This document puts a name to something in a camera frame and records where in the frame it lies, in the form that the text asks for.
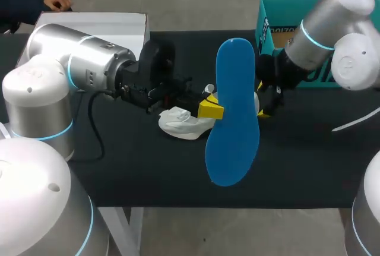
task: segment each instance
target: table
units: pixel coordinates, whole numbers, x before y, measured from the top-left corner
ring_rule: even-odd
[[[177,48],[176,73],[193,76],[201,90],[215,82],[217,49],[226,39],[254,43],[254,31],[152,32]],[[27,36],[0,37],[0,77],[16,64]],[[79,95],[72,98],[73,110]],[[75,158],[97,156],[98,143],[87,120],[89,94],[83,94],[75,125]],[[158,127],[158,113],[121,100],[97,99],[94,118],[106,157],[94,163],[70,163],[98,207],[350,207],[371,158],[380,149],[380,119],[344,131],[337,126],[378,107],[379,93],[341,89],[297,89],[286,93],[285,107],[260,121],[261,139],[249,173],[238,184],[214,185],[205,168],[207,136],[176,140]],[[4,102],[0,120],[7,121]]]

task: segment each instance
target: teal box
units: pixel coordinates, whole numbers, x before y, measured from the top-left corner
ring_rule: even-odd
[[[291,37],[302,19],[312,10],[318,0],[260,0],[259,14],[256,24],[256,43],[259,55],[276,56],[285,46],[285,42],[277,45],[279,37]],[[380,30],[380,0],[375,0],[375,10],[371,19],[377,30]],[[298,87],[339,87],[331,74],[331,58],[323,67],[311,73],[306,81]]]

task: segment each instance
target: shoe insole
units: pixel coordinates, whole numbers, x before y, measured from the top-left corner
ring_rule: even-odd
[[[251,167],[259,144],[255,110],[255,52],[245,39],[225,41],[216,58],[218,103],[224,107],[206,145],[206,167],[219,186],[239,182]]]

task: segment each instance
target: robotic arm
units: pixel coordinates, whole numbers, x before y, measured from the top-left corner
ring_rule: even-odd
[[[95,91],[144,108],[179,106],[198,115],[204,95],[190,91],[191,78],[173,78],[175,49],[149,40],[140,60],[129,49],[56,24],[36,29],[28,40],[29,61],[4,78],[9,124],[2,135],[28,137],[74,154],[70,92]]]
[[[331,71],[348,90],[377,87],[380,34],[371,22],[375,0],[319,0],[276,57],[262,55],[256,74],[265,86],[294,89],[333,54]]]

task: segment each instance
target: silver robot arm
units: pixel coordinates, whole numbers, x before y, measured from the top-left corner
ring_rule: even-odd
[[[126,48],[57,24],[46,24],[30,36],[29,61],[9,72],[2,89],[8,132],[43,141],[66,161],[74,154],[70,92],[116,90],[116,73],[133,64]]]
[[[371,22],[375,0],[319,0],[276,57],[262,55],[256,74],[264,84],[293,89],[332,55],[332,74],[349,90],[376,87],[380,34]]]

